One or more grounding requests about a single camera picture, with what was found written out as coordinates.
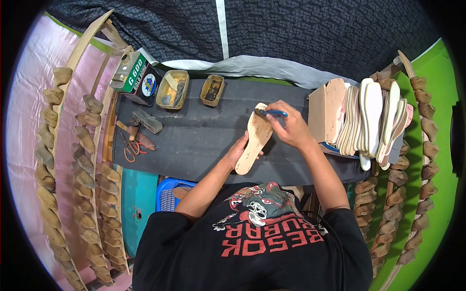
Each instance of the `man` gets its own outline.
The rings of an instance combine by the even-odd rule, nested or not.
[[[266,118],[306,160],[330,227],[311,224],[298,199],[275,182],[219,193],[244,151],[246,131],[175,212],[151,215],[137,249],[135,291],[369,288],[369,250],[341,181],[296,109],[280,100],[266,110],[288,113],[284,128]]]

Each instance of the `dark patterned fabric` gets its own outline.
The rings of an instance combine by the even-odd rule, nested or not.
[[[158,61],[223,60],[214,0],[55,0],[47,12],[83,33],[113,8],[110,19],[120,36]]]
[[[56,0],[48,12],[83,32],[110,16],[124,40],[158,61],[223,60],[215,0]],[[355,81],[400,49],[414,59],[439,37],[415,0],[226,0],[230,57],[295,61]]]

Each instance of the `black t-shirt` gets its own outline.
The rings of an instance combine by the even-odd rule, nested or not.
[[[323,218],[343,247],[346,290],[367,290],[372,266],[353,213],[336,209]],[[133,289],[340,290],[341,273],[335,233],[310,223],[277,183],[248,183],[223,190],[196,223],[176,212],[152,214]]]

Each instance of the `paint brush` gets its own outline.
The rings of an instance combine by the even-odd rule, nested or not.
[[[288,117],[288,114],[285,112],[285,111],[281,111],[281,110],[268,110],[268,111],[265,111],[265,110],[262,110],[262,109],[254,109],[254,112],[259,115],[259,116],[262,116],[262,117],[265,117],[265,114],[270,114],[271,116],[273,117]]]

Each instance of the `shoe insole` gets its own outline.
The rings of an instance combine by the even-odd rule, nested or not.
[[[342,103],[340,104],[340,106],[338,106],[338,109],[336,110],[336,121],[335,121],[336,133],[335,133],[335,137],[329,142],[332,145],[336,145],[338,138],[340,137],[340,134],[343,131],[345,111],[346,111],[345,109],[346,89],[344,93],[345,93],[345,97],[343,98]]]
[[[385,156],[382,162],[380,163],[380,168],[385,171],[389,167],[390,167],[390,163],[388,162],[388,156]]]
[[[396,129],[394,129],[393,133],[392,133],[392,136],[391,136],[391,139],[390,139],[390,143],[388,144],[388,147],[385,151],[385,155],[388,156],[390,151],[391,151],[391,147],[393,146],[393,143],[395,142],[395,140],[397,139],[397,137],[400,136],[400,134],[403,132],[403,130],[406,128],[406,124],[408,123],[408,112],[405,112],[404,115],[403,115],[403,118],[401,119],[400,123],[398,124],[398,126],[396,127]]]
[[[359,94],[359,88],[356,86],[352,86],[352,91],[351,91],[351,100],[350,100],[350,110],[351,110],[351,125],[349,129],[349,136],[348,136],[348,142],[346,145],[346,151],[347,155],[353,156],[355,153],[355,149],[353,147],[354,145],[354,139],[356,135],[356,128],[359,126],[359,119],[356,116],[356,111],[359,111],[359,100],[358,100],[358,94]]]
[[[398,127],[399,123],[401,122],[401,119],[403,117],[404,112],[406,112],[406,99],[401,99],[398,101],[398,106],[397,106],[397,112],[395,114],[395,118],[393,121],[393,131],[396,130]],[[382,144],[381,148],[379,149],[379,152],[377,153],[377,161],[383,160],[384,156],[387,155],[387,152],[390,152],[391,149],[388,149],[388,144]]]
[[[345,98],[345,83],[341,78],[332,79],[325,90],[325,141],[331,143],[336,142],[337,110]]]
[[[380,125],[381,134],[383,134],[383,132],[387,128],[387,115],[388,115],[388,107],[389,107],[388,102],[389,102],[389,99],[390,99],[389,93],[387,91],[385,91],[385,90],[382,90],[382,99],[383,99],[383,103],[384,103],[384,109],[382,111],[382,116],[380,118],[380,120],[381,120],[381,125]],[[384,139],[380,138],[379,139],[378,149],[377,149],[377,154],[376,154],[376,161],[379,164],[382,162],[382,160],[380,160],[379,157],[380,157],[380,150],[381,150],[381,148],[383,146],[384,146]]]
[[[359,112],[359,95],[356,98],[355,107],[356,108],[355,108],[354,113],[355,113],[355,119],[357,120],[357,122],[355,123],[353,150],[357,151],[359,150],[359,135],[361,134],[361,128],[363,126],[363,121],[361,120],[361,114]]]
[[[380,89],[380,84],[376,82],[369,83],[366,87],[364,110],[368,129],[365,136],[369,141],[368,151],[370,157],[375,157],[377,154],[382,108],[382,90]]]
[[[408,112],[408,122],[406,123],[406,127],[411,124],[412,115],[414,114],[414,107],[411,104],[406,105],[406,112]]]
[[[264,103],[258,103],[255,108],[265,110],[266,107],[267,105]],[[249,117],[247,131],[249,133],[249,141],[235,166],[235,171],[239,175],[244,175],[249,172],[256,161],[256,157],[273,133],[272,125],[261,116],[255,114],[254,111]]]
[[[361,86],[359,87],[359,108],[360,108],[360,112],[361,112],[361,119],[363,121],[363,130],[361,131],[361,133],[364,133],[362,136],[361,136],[361,147],[359,150],[363,150],[363,151],[367,151],[368,150],[368,141],[366,140],[366,136],[367,136],[367,131],[368,131],[368,128],[367,128],[367,121],[366,121],[366,113],[365,113],[365,100],[366,100],[366,87],[367,87],[367,84],[370,84],[370,83],[373,83],[374,80],[371,79],[371,78],[365,78],[361,81]]]
[[[364,153],[359,153],[359,162],[361,163],[361,168],[364,171],[368,171],[370,169],[370,158],[368,155]]]
[[[385,144],[390,142],[391,131],[393,130],[393,120],[397,111],[398,101],[400,100],[400,87],[395,82],[391,83],[389,101],[388,101],[388,115],[386,118],[386,128],[383,132],[383,140]]]
[[[344,122],[343,122],[343,128],[342,131],[338,137],[338,140],[336,142],[336,148],[340,150],[341,155],[345,155],[345,140],[346,136],[348,135],[348,129],[351,123],[351,116],[350,116],[350,94],[351,94],[352,89],[346,89],[346,97],[345,97],[345,115],[344,115]]]

